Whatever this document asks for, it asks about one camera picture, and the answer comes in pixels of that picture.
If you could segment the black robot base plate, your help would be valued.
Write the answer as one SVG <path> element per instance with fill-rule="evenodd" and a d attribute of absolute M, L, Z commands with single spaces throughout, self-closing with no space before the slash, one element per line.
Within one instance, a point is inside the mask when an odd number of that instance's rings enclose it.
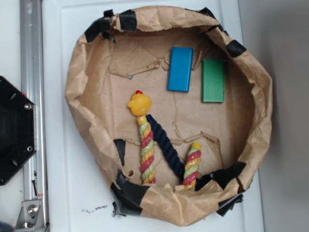
<path fill-rule="evenodd" d="M 36 151 L 34 104 L 0 77 L 0 184 L 6 185 Z"/>

